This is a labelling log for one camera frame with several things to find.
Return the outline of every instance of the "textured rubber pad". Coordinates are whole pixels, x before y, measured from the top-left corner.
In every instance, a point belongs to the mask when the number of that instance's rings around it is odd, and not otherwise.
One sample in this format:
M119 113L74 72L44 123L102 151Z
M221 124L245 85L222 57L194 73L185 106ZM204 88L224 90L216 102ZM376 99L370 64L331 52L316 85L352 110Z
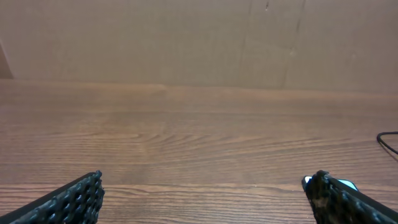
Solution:
M12 224L92 224L98 220L105 194L96 171L0 217Z

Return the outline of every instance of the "brown wooden surface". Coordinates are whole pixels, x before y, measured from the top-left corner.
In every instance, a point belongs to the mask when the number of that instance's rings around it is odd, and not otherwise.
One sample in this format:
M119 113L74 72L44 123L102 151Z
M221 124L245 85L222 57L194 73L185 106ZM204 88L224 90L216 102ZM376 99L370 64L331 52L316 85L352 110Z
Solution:
M100 223L314 223L319 169L398 210L397 127L395 95L0 80L0 214L96 169Z

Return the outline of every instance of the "beige wall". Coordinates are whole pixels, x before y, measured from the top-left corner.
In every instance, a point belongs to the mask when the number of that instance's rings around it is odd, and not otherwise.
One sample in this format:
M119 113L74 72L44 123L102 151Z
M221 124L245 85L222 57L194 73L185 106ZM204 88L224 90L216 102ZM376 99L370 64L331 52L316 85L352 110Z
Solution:
M1 0L14 78L398 93L396 0Z

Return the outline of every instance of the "cardboard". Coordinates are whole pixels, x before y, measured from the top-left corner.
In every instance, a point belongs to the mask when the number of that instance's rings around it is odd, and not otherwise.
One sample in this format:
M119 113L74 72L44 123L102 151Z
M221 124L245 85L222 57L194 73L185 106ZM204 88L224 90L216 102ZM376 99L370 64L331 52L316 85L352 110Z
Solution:
M395 0L0 1L14 78L398 93Z

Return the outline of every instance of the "black wire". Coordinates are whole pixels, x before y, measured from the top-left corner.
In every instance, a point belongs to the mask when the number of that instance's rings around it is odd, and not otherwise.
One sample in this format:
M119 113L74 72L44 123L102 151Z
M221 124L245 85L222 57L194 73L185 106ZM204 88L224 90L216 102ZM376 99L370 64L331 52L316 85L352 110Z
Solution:
M383 135L388 135L388 134L398 134L398 131L391 131L391 132L385 132L385 133L380 133L380 134L378 134L377 137L376 137L377 142L378 142L379 144L382 144L382 145L385 146L386 148L390 149L393 153L395 153L395 154L398 155L398 152L397 152L395 149L391 148L389 145L387 145L387 143L385 143L385 142L383 141L383 139L381 139L381 136L383 136Z

